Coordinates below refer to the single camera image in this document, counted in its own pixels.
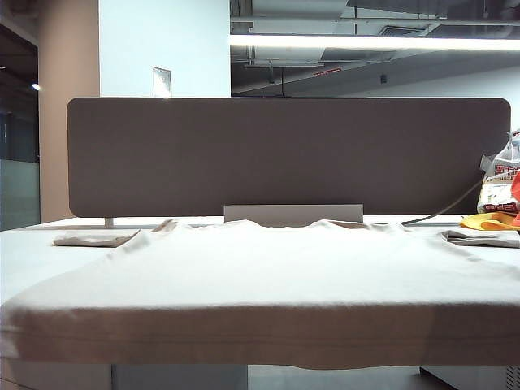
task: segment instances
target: floor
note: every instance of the floor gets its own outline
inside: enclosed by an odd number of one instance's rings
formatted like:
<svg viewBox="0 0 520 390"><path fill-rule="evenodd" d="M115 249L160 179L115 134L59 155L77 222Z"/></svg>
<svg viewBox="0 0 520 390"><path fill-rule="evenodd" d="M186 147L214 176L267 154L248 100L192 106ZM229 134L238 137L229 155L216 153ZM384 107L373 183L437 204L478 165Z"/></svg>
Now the floor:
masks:
<svg viewBox="0 0 520 390"><path fill-rule="evenodd" d="M418 367L363 370L303 370L290 366L249 366L249 390L453 390L420 375Z"/></svg>

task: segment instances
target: beige column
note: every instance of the beige column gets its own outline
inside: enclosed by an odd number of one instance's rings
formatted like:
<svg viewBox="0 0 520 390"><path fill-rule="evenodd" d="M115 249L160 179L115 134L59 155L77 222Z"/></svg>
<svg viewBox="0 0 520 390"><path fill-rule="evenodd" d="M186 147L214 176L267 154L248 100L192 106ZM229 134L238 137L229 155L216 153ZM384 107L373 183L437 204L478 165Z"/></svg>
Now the beige column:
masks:
<svg viewBox="0 0 520 390"><path fill-rule="evenodd" d="M41 0L38 28L41 221L71 216L67 104L99 96L98 0Z"/></svg>

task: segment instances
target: ceiling light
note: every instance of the ceiling light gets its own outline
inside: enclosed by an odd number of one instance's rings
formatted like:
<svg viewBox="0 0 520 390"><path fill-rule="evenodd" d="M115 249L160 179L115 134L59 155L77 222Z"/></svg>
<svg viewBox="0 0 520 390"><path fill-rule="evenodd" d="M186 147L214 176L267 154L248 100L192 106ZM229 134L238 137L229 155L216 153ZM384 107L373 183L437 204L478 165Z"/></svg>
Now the ceiling light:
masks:
<svg viewBox="0 0 520 390"><path fill-rule="evenodd" d="M230 35L229 44L231 46L329 47L355 50L520 50L520 40L517 39L351 37L337 35Z"/></svg>

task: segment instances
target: gray desk divider panel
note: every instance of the gray desk divider panel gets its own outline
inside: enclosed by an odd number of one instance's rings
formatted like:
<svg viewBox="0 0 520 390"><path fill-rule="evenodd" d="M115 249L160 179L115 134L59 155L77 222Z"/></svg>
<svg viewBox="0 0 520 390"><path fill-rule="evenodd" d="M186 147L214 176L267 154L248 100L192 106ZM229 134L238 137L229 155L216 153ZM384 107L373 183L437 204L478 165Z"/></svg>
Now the gray desk divider panel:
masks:
<svg viewBox="0 0 520 390"><path fill-rule="evenodd" d="M80 217L364 204L427 214L482 177L510 130L494 98L82 97L67 109ZM478 191L452 209L474 213Z"/></svg>

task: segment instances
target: plastic bag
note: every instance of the plastic bag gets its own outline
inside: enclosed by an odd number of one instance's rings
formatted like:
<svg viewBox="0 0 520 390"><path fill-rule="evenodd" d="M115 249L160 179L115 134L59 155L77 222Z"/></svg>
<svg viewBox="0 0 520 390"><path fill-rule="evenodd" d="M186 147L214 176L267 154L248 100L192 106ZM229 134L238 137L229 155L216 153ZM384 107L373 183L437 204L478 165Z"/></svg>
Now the plastic bag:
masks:
<svg viewBox="0 0 520 390"><path fill-rule="evenodd" d="M504 211L517 214L520 201L511 193L514 177L520 171L520 131L509 135L505 148L495 156L484 175L477 211Z"/></svg>

